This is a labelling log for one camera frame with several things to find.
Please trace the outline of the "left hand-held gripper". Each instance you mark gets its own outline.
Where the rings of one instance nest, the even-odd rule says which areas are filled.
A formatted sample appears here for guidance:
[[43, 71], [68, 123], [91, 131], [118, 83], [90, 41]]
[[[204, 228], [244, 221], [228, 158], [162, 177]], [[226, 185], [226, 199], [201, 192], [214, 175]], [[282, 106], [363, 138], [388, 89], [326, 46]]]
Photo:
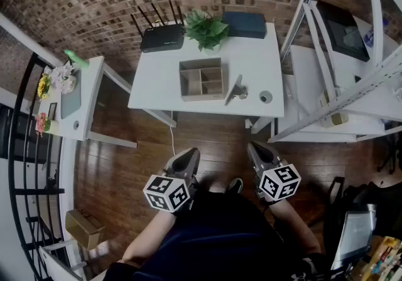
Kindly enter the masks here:
[[198, 148], [186, 149], [170, 158], [143, 189], [150, 207], [170, 213], [188, 209], [198, 187], [199, 162]]

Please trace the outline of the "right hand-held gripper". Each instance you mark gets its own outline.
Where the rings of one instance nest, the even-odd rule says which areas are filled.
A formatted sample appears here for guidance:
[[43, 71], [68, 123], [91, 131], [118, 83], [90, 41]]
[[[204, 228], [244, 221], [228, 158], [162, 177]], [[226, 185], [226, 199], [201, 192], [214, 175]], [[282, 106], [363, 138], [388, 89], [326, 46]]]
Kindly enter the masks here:
[[267, 143], [251, 141], [247, 144], [247, 154], [255, 172], [259, 199], [278, 202], [295, 194], [302, 178], [295, 166], [283, 159], [276, 149]]

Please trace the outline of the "wooden desk organizer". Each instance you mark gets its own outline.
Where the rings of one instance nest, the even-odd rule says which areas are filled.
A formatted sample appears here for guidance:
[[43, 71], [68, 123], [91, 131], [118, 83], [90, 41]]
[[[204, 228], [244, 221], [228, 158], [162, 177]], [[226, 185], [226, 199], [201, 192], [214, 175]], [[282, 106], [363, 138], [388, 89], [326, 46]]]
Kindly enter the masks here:
[[221, 58], [179, 62], [180, 95], [185, 102], [225, 98]]

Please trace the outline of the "grey metal binder clip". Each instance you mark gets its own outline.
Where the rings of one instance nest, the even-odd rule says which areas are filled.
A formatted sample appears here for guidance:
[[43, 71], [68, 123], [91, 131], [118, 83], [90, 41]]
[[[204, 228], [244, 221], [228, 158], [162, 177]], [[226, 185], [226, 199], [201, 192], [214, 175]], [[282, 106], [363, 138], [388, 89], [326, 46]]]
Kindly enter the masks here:
[[248, 90], [245, 85], [242, 84], [242, 75], [239, 74], [232, 89], [229, 91], [224, 105], [227, 106], [235, 97], [239, 99], [246, 99], [248, 96]]

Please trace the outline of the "person's right forearm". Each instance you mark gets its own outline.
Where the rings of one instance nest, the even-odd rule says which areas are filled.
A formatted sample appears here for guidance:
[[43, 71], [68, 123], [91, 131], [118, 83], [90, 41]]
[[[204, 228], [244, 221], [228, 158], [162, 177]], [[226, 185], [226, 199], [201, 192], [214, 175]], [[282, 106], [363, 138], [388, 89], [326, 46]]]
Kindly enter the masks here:
[[286, 199], [271, 204], [269, 209], [275, 221], [281, 223], [290, 232], [293, 240], [305, 255], [322, 252], [320, 243], [313, 231]]

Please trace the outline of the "person's left forearm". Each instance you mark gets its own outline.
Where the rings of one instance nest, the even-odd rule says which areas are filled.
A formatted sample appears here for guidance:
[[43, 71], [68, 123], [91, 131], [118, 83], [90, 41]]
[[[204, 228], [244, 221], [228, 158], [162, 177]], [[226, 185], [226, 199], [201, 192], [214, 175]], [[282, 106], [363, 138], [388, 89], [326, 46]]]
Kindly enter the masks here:
[[176, 216], [174, 214], [159, 211], [131, 242], [118, 262], [140, 267], [158, 250], [175, 221]]

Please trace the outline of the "person's black shoe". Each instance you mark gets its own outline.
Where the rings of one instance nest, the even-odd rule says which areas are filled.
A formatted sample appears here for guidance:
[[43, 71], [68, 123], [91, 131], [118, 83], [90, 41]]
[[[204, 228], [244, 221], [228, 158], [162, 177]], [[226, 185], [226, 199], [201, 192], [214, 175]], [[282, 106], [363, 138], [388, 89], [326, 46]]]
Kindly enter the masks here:
[[240, 194], [242, 192], [243, 185], [243, 180], [240, 177], [236, 177], [231, 181], [226, 192], [230, 194]]

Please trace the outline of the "person's dark clothing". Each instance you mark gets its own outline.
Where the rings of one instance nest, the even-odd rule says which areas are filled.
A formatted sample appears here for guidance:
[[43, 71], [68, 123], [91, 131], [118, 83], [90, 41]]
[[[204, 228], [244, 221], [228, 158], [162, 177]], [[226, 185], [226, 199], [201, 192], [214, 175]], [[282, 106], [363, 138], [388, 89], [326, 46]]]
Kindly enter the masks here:
[[322, 253], [305, 255], [275, 218], [270, 224], [241, 193], [226, 190], [198, 190], [149, 259], [140, 267], [114, 262], [103, 281], [327, 280]]

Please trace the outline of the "beige box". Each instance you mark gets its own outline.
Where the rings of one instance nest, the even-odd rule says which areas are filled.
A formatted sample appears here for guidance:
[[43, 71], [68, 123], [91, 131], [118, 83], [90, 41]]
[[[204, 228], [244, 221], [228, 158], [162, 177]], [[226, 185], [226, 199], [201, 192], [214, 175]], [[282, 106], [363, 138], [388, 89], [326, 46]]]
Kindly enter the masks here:
[[[327, 90], [324, 90], [318, 97], [318, 108], [325, 107], [329, 103], [329, 96]], [[331, 116], [326, 116], [320, 120], [324, 128], [332, 128], [345, 124], [349, 121], [349, 115], [345, 113], [334, 113]]]

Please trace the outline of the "black bag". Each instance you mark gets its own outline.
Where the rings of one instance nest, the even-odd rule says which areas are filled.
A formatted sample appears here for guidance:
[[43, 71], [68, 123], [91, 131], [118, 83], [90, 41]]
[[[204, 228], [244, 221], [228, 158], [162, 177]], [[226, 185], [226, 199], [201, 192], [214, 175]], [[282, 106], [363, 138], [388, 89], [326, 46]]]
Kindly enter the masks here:
[[373, 182], [358, 187], [343, 188], [344, 178], [336, 177], [333, 183], [341, 186], [334, 202], [324, 216], [323, 240], [325, 247], [340, 238], [347, 211], [362, 211], [368, 204], [376, 206], [374, 234], [402, 240], [402, 182], [389, 187], [378, 187]]

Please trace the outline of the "open laptop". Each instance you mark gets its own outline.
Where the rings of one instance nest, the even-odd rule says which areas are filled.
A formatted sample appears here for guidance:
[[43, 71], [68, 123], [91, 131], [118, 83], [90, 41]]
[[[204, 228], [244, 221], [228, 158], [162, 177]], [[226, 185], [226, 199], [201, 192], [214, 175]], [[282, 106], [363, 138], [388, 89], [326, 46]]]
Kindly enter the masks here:
[[365, 211], [347, 211], [331, 271], [340, 270], [359, 261], [370, 250], [376, 227], [376, 206], [368, 204]]

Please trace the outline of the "brown cardboard box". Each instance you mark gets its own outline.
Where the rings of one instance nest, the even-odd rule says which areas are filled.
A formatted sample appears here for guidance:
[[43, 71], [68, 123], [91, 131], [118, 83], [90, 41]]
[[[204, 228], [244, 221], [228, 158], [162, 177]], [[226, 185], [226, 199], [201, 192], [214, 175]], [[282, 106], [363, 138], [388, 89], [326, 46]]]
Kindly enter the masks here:
[[90, 212], [72, 209], [65, 214], [65, 229], [80, 246], [93, 250], [102, 242], [105, 227]]

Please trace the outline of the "white metal shelf rack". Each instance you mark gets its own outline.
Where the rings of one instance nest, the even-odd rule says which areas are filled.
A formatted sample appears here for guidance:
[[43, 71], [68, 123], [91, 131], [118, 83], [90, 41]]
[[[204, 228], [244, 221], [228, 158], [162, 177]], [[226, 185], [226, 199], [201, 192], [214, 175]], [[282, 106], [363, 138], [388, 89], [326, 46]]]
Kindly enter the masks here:
[[[400, 11], [402, 11], [402, 0], [393, 0]], [[330, 69], [327, 65], [323, 50], [319, 44], [318, 33], [316, 26], [321, 27], [320, 31], [325, 38], [325, 44], [329, 45], [328, 32], [323, 25], [323, 20], [318, 17], [318, 10], [316, 5], [312, 3], [312, 0], [299, 0], [296, 13], [292, 19], [290, 28], [287, 32], [284, 43], [280, 49], [280, 59], [284, 60], [287, 56], [291, 44], [295, 39], [295, 35], [301, 25], [302, 19], [306, 19], [310, 28], [310, 33], [313, 39], [315, 47], [315, 53], [317, 54], [318, 62], [322, 68], [322, 74], [325, 82], [325, 89], [329, 97], [329, 102], [324, 106], [319, 107], [313, 113], [305, 116], [302, 120], [296, 124], [290, 126], [284, 131], [272, 134], [269, 139], [270, 142], [277, 142], [284, 138], [289, 137], [293, 133], [297, 133], [307, 126], [330, 117], [335, 113], [346, 113], [347, 107], [361, 100], [371, 92], [375, 91], [378, 87], [391, 80], [398, 73], [402, 72], [402, 45], [396, 48], [386, 58], [383, 57], [381, 52], [381, 46], [383, 45], [383, 29], [381, 22], [381, 3], [380, 0], [371, 0], [372, 6], [372, 18], [373, 29], [378, 32], [378, 37], [374, 40], [373, 48], [373, 66], [366, 75], [362, 77], [357, 84], [353, 85], [350, 89], [346, 89], [339, 96], [335, 93], [334, 80], [331, 78]]]

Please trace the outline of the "grey-green desk mat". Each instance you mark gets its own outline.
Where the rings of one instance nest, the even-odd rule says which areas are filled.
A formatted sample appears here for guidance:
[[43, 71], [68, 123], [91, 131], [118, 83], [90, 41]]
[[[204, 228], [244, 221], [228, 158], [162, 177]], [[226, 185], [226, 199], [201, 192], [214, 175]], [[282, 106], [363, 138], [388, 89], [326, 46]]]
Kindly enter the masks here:
[[72, 92], [61, 95], [60, 117], [65, 119], [81, 107], [81, 71], [74, 73], [76, 78], [75, 87]]

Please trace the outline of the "colourful snack packets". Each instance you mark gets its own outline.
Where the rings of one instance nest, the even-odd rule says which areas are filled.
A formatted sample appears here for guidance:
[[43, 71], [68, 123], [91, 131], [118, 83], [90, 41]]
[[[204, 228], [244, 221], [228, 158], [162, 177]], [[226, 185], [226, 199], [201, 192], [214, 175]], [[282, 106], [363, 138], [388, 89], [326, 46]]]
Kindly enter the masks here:
[[402, 281], [402, 241], [386, 236], [372, 255], [361, 281]]

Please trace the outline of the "black metal railing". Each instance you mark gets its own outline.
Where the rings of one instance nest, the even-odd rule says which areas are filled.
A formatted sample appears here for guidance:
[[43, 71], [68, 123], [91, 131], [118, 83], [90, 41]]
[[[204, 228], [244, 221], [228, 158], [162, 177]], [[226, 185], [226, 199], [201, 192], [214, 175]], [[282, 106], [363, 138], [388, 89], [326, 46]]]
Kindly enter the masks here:
[[66, 190], [60, 185], [63, 138], [35, 131], [33, 95], [27, 111], [23, 99], [34, 69], [44, 62], [33, 53], [26, 66], [9, 123], [8, 182], [11, 211], [18, 241], [32, 269], [34, 281], [53, 281], [41, 258], [40, 248], [64, 241], [60, 201]]

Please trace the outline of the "black router with antennas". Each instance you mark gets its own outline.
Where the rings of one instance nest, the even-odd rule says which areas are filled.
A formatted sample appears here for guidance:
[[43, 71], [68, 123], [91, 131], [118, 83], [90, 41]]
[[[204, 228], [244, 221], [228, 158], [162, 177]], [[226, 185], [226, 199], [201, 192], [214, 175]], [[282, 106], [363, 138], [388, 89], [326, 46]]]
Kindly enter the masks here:
[[160, 19], [161, 23], [160, 26], [154, 26], [148, 19], [147, 15], [145, 15], [141, 7], [137, 6], [137, 9], [149, 24], [149, 28], [145, 29], [144, 31], [141, 31], [134, 15], [131, 14], [131, 18], [134, 22], [134, 25], [141, 37], [140, 49], [142, 53], [179, 50], [182, 48], [185, 34], [182, 11], [180, 9], [180, 6], [176, 5], [178, 16], [180, 18], [180, 22], [178, 22], [171, 0], [169, 0], [168, 2], [170, 4], [171, 12], [173, 14], [175, 21], [171, 25], [168, 25], [163, 21], [160, 13], [158, 12], [153, 3], [151, 3], [151, 6]]

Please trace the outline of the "pink flowers in pot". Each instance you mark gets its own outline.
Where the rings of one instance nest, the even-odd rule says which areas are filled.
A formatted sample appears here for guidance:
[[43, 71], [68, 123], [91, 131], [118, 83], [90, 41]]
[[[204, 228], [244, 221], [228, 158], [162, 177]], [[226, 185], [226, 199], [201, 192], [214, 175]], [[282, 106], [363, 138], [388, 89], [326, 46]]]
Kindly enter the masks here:
[[57, 135], [59, 122], [50, 119], [45, 113], [40, 113], [36, 116], [35, 131], [42, 136], [44, 133], [49, 135]]

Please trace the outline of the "white chair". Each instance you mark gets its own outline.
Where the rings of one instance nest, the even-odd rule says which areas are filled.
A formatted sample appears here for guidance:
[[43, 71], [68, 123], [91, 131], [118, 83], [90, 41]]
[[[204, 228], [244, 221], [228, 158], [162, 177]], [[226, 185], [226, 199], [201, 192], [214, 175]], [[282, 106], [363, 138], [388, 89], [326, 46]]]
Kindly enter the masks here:
[[54, 245], [41, 246], [39, 253], [45, 263], [46, 270], [53, 281], [86, 281], [86, 278], [82, 278], [77, 274], [77, 271], [87, 265], [86, 262], [79, 263], [73, 267], [67, 267], [61, 260], [55, 255], [52, 255], [53, 251], [59, 249], [65, 249], [67, 246], [77, 245], [74, 239], [59, 242]]

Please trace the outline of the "pale flower bouquet in vase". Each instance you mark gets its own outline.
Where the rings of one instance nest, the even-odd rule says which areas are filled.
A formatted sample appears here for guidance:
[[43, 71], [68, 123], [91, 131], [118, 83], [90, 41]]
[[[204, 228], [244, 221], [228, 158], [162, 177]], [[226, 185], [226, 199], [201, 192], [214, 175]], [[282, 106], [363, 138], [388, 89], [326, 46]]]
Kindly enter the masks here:
[[61, 67], [55, 67], [51, 74], [52, 86], [62, 94], [69, 94], [75, 89], [77, 78], [73, 74], [73, 67], [66, 63]]

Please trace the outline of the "green potted plant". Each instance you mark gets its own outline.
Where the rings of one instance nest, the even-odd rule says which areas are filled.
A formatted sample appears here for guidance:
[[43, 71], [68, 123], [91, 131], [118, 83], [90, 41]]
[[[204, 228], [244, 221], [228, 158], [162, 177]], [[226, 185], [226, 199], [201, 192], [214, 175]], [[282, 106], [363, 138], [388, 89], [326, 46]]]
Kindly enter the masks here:
[[220, 44], [228, 37], [229, 25], [221, 18], [198, 9], [193, 9], [185, 18], [185, 35], [198, 43], [200, 52], [207, 55], [216, 55]]

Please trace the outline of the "green spray bottle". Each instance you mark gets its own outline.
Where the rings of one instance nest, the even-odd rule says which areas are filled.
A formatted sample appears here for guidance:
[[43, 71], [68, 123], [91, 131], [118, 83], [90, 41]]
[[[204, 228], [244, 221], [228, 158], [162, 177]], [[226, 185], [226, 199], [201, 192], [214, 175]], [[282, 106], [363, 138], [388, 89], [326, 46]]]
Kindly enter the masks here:
[[71, 50], [64, 50], [64, 53], [67, 55], [73, 69], [78, 70], [89, 67], [89, 62], [77, 56], [75, 52]]

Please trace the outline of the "dark blue box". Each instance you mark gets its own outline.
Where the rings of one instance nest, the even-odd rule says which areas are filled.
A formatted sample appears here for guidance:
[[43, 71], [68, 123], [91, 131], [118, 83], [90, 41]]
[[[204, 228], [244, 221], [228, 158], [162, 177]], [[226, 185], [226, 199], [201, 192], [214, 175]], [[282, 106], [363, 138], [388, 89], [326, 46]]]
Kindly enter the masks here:
[[222, 22], [229, 25], [229, 37], [264, 39], [266, 22], [262, 14], [225, 12]]

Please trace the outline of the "yellow sunflower bouquet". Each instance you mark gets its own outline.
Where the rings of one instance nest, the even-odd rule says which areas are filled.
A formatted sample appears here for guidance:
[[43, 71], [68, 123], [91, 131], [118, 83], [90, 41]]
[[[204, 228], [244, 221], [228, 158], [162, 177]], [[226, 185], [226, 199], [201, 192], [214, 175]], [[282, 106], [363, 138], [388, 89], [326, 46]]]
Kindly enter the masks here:
[[46, 99], [51, 87], [51, 77], [43, 73], [37, 87], [37, 96], [40, 100]]

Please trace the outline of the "clear plastic water bottle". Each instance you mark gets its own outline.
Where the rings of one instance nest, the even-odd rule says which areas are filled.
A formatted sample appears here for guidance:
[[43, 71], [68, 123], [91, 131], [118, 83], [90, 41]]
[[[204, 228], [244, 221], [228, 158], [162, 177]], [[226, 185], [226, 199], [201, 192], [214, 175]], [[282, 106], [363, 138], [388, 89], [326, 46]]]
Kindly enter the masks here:
[[[389, 21], [386, 18], [383, 18], [383, 30], [385, 31], [386, 28], [389, 26]], [[374, 46], [374, 27], [372, 26], [371, 29], [364, 35], [364, 43], [372, 48]]]

